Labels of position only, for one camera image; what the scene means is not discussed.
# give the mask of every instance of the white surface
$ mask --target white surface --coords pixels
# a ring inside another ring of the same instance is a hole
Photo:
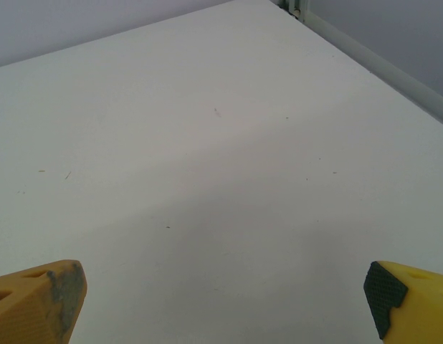
[[[0,66],[228,0],[0,0]]]
[[[443,273],[443,126],[267,0],[0,68],[0,275],[70,258],[73,343],[378,343],[369,263]]]

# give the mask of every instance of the black rubber pad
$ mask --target black rubber pad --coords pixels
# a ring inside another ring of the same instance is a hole
[[[400,307],[408,292],[408,287],[378,262],[372,262],[363,289],[379,337],[383,339],[391,327],[389,312],[392,307]]]

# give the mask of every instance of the gray wall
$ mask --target gray wall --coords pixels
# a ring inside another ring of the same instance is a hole
[[[309,0],[309,10],[443,96],[443,0]]]
[[[0,0],[0,66],[227,0]]]

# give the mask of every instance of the worn yellow plastic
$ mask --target worn yellow plastic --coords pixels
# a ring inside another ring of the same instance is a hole
[[[390,311],[385,344],[443,344],[443,275],[392,262],[378,262],[408,292]]]
[[[68,343],[86,292],[75,260],[1,276],[0,344]]]

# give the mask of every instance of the white table surface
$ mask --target white table surface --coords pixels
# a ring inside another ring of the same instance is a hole
[[[370,262],[443,273],[443,125],[268,0],[2,67],[0,275],[58,259],[71,343],[380,343]]]

